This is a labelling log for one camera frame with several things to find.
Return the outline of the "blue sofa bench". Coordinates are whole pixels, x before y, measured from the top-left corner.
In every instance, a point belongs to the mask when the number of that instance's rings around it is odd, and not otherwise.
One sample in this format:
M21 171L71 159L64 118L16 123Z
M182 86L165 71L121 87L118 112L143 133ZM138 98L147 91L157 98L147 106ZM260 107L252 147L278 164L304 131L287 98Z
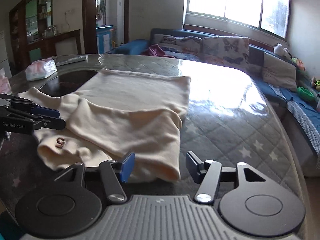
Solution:
M297 154L304 176L319 177L319 80L305 83L303 68L289 52L261 48L241 36L192 30L152 29L147 40L113 49L115 54L150 55L232 67L247 73L278 114Z

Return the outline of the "tissue pack in plastic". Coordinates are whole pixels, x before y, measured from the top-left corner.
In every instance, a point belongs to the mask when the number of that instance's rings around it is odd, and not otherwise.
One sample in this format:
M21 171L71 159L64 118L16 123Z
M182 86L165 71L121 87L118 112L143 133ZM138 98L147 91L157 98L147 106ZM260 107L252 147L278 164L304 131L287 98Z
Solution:
M55 61L52 58L34 61L25 69L27 81L42 80L57 72Z

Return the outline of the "green plastic bowl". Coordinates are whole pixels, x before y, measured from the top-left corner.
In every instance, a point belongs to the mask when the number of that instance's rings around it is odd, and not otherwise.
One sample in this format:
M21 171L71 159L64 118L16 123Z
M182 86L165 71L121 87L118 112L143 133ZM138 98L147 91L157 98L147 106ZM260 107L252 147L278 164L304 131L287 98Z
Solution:
M297 89L298 96L306 102L314 102L315 97L313 93L304 87L298 87Z

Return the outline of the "butterfly print cushion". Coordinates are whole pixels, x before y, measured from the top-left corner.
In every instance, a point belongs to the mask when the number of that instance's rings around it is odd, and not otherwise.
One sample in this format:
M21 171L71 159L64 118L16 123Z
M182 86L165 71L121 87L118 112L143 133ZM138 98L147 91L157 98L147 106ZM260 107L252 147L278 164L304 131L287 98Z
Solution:
M152 43L159 45L163 51L198 55L201 51L202 39L194 36L175 37L155 34Z
M231 67L243 72L249 69L249 38L241 36L208 36L202 39L204 63Z

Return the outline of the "cream white sweater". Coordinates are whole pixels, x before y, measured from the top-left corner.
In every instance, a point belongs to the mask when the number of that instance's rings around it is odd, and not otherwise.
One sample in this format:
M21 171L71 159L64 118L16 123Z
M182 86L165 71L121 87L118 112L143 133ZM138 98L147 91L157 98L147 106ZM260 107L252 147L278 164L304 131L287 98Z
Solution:
M33 87L20 97L58 110L65 120L61 131L34 133L37 153L50 169L75 163L97 167L133 152L130 182L178 181L190 81L189 76L102 69L73 93L51 97Z

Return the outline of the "grey remote control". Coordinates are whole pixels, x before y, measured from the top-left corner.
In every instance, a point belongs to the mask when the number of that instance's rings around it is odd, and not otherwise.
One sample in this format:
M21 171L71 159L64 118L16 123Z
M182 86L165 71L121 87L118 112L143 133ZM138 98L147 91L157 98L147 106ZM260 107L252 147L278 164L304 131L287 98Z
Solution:
M67 64L73 64L73 63L77 63L77 62L82 62L82 61L87 61L88 60L88 55L78 55L78 56L73 56L70 57L68 59L64 59L64 60L58 60L56 61L56 66L64 66Z

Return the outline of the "colourful plush toys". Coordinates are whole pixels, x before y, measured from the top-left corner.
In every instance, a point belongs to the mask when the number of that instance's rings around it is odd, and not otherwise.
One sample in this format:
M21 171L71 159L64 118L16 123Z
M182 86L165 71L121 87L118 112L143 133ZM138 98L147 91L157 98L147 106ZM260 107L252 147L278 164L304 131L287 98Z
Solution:
M320 79L316 79L315 77L312 78L311 87L320 91Z

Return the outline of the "grey plain cushion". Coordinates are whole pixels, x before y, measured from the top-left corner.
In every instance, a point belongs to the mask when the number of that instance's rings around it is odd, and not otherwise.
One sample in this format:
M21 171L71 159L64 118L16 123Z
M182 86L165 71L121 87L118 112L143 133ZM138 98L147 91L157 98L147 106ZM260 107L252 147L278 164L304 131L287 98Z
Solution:
M264 53L262 77L273 86L297 90L296 67L268 53Z

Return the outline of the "butterfly print cushion left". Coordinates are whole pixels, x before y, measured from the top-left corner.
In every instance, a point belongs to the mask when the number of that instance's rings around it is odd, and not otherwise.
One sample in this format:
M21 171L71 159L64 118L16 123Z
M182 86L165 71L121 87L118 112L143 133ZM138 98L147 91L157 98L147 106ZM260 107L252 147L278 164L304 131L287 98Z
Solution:
M163 51L198 55L201 51L202 39L194 36L175 37L155 34L152 43L159 45Z

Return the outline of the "pink plastic bag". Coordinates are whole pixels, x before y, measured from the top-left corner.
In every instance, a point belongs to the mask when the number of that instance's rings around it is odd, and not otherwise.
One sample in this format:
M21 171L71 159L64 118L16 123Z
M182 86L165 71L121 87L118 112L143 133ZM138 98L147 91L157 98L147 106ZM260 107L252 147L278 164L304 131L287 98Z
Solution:
M6 77L5 70L3 68L0 70L0 93L7 95L12 94L9 79Z

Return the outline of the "magenta cloth on sofa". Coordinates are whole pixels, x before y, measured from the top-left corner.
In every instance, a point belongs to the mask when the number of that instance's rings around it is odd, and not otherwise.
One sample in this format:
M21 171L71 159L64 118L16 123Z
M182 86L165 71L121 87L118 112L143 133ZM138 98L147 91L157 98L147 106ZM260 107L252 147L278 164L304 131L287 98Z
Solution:
M158 44L153 44L153 45L149 46L146 50L141 52L140 55L154 56L154 57L166 57L166 58L175 59L174 56L167 55L165 53L165 51L163 51Z

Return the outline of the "black round induction hotplate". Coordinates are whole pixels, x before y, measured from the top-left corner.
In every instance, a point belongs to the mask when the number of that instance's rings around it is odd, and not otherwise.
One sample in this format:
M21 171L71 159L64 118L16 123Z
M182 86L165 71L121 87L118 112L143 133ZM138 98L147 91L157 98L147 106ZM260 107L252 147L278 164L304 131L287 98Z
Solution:
M97 73L96 70L78 70L62 74L48 81L39 91L48 96L61 97L76 91Z

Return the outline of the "white panda plush toy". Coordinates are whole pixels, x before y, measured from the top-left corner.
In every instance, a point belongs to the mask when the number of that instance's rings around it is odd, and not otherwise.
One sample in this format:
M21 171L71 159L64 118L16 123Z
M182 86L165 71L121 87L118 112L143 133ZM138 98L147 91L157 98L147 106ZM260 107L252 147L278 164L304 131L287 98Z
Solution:
M290 58L289 50L284 48L280 43L276 44L273 48L273 52L281 57L288 57Z

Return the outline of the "butterfly print cushion right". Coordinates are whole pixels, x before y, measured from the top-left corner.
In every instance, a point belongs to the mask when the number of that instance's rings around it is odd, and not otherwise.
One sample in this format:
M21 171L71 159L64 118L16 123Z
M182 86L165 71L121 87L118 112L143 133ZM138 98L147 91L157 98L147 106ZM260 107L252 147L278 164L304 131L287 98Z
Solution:
M231 67L243 72L249 69L249 38L241 36L208 36L202 39L204 63Z

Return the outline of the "blue white cabinet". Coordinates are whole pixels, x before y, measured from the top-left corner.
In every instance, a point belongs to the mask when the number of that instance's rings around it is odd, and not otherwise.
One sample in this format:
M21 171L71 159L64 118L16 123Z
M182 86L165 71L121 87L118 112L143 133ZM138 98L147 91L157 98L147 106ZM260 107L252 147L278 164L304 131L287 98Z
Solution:
M97 48L99 54L109 53L112 49L113 25L96 27Z

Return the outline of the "window with dark frame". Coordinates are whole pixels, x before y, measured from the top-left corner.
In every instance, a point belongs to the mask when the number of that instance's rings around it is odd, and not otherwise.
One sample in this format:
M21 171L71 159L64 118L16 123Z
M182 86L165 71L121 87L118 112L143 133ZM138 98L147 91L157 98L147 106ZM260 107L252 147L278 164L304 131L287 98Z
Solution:
M187 0L187 12L287 35L291 0Z

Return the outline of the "dark wooden sideboard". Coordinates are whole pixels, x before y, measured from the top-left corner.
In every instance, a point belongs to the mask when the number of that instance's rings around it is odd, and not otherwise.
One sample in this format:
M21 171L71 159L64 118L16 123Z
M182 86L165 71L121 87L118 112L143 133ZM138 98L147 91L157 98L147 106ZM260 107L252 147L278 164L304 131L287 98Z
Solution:
M20 72L32 62L56 56L56 44L75 40L81 53L80 30L59 30L53 22L53 0L21 0L9 12L10 39L14 71Z

